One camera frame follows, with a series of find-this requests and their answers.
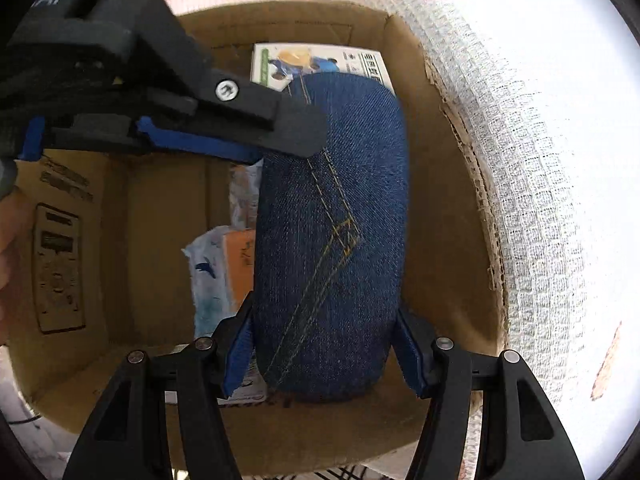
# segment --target white fabric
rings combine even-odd
[[[510,347],[597,478],[640,416],[638,45],[608,0],[349,1],[408,23],[462,117],[494,183]]]

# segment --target green label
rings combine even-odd
[[[260,53],[260,84],[267,86],[269,79],[269,49],[264,48]]]

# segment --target corrugated cardboard edge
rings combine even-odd
[[[424,53],[424,70],[427,78],[431,84],[438,89],[442,97],[442,113],[451,124],[451,131],[456,137],[458,147],[465,157],[469,177],[476,188],[478,212],[480,214],[482,230],[484,231],[484,238],[489,253],[490,266],[487,270],[491,278],[498,310],[498,323],[500,326],[498,327],[498,348],[496,349],[496,353],[500,353],[507,348],[509,343],[509,311],[507,291],[504,283],[504,261],[500,248],[498,225],[495,222],[494,209],[489,200],[489,193],[493,187],[493,181],[490,176],[491,173],[485,161],[476,154],[473,141],[466,130],[465,123],[447,99],[444,83],[426,52]]]

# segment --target hand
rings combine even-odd
[[[33,225],[33,203],[15,188],[0,200],[0,344],[6,342],[6,306],[17,301],[18,249],[15,238]]]

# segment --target silver bolt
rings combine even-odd
[[[451,350],[453,348],[453,341],[448,337],[439,337],[436,339],[436,345],[440,350]]]
[[[145,353],[142,350],[134,350],[127,357],[127,360],[132,365],[137,365],[138,363],[141,363],[144,359],[145,359]]]
[[[196,348],[198,350],[209,350],[213,346],[213,341],[210,337],[199,337],[196,339]]]
[[[238,95],[238,85],[231,81],[231,79],[225,79],[220,81],[216,86],[216,96],[221,101],[231,101]]]
[[[504,360],[510,363],[517,363],[520,360],[520,356],[514,350],[507,350],[503,356]]]

